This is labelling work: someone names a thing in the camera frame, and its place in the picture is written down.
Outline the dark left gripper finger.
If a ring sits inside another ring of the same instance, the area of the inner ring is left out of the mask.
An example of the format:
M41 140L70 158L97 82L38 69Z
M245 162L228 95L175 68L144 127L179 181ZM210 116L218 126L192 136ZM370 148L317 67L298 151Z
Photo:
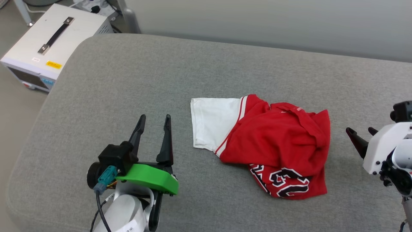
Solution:
M171 116L166 115L164 122L164 136L159 154L156 156L156 162L165 166L172 166L173 160L173 143L171 132Z
M132 132L132 135L130 136L130 139L128 140L130 144L133 145L133 148L131 150L130 156L131 157L137 157L138 156L138 149L139 149L139 144L140 144L140 138L141 135L144 132L145 129L145 121L146 121L146 115L142 114L138 120L137 125L134 128L134 131Z

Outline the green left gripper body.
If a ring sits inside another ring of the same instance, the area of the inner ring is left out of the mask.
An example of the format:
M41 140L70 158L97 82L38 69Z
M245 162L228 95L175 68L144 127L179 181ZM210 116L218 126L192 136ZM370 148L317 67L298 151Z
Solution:
M155 163L139 163L131 166L124 176L116 177L116 191L127 192L127 187L144 187L164 194L177 195L179 182L173 173L172 166Z

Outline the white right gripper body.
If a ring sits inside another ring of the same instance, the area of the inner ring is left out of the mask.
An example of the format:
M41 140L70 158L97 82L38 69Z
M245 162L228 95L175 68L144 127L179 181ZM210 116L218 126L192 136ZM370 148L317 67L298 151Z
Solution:
M378 173L387 156L411 135L411 122L400 122L384 126L369 141L362 167L368 174Z

